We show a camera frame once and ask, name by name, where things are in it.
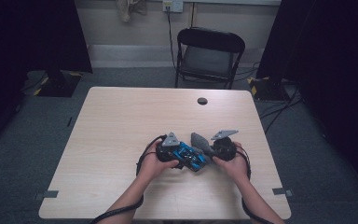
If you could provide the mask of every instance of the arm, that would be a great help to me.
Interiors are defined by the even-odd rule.
[[[167,161],[161,162],[156,156],[156,145],[158,142],[153,144],[145,156],[142,162],[141,170],[135,177],[130,186],[124,191],[124,193],[109,207],[107,211],[112,211],[118,208],[126,207],[135,203],[138,203],[144,194],[147,186],[159,176],[165,169],[171,168],[178,164],[178,161]],[[109,224],[109,223],[131,223],[135,210],[121,213],[116,216],[108,217],[101,220],[98,224]]]
[[[240,143],[235,143],[235,145],[237,146],[237,150],[242,150]],[[234,181],[235,185],[237,185],[246,207],[248,207],[253,214],[274,224],[283,223],[283,220],[275,213],[274,210],[272,210],[266,201],[264,201],[250,182],[246,174],[246,161],[241,155],[237,153],[236,157],[232,161],[223,161],[217,157],[213,157],[213,160],[226,171],[228,176]]]

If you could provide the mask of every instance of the chair backrest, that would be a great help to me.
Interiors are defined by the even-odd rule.
[[[202,49],[216,49],[231,53],[242,54],[245,42],[238,36],[229,32],[191,27],[179,32],[178,46],[181,44]]]

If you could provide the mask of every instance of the dark backdrop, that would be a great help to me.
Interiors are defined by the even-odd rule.
[[[299,81],[327,139],[358,173],[358,1],[282,0],[257,75]]]
[[[56,66],[92,72],[73,0],[0,0],[0,126],[27,72]]]

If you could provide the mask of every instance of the black chair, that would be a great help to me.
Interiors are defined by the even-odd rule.
[[[195,77],[225,83],[231,89],[238,64],[245,50],[244,41],[235,34],[191,27],[177,36],[178,55],[175,88],[178,78]]]

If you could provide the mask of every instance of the hand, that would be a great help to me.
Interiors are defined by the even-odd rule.
[[[172,168],[179,163],[179,161],[160,161],[156,155],[156,146],[158,143],[160,142],[155,142],[146,151],[146,156],[142,162],[141,170],[138,174],[138,176],[143,176],[150,181],[159,176],[165,169]]]
[[[237,150],[242,152],[242,145],[238,142],[233,142],[234,145],[237,147]],[[247,176],[247,166],[246,161],[243,159],[243,157],[240,154],[236,154],[234,159],[231,161],[223,161],[215,156],[212,157],[214,162],[218,164],[220,167],[223,168],[223,170],[226,171],[229,177],[231,177],[234,181],[238,178],[246,178]]]

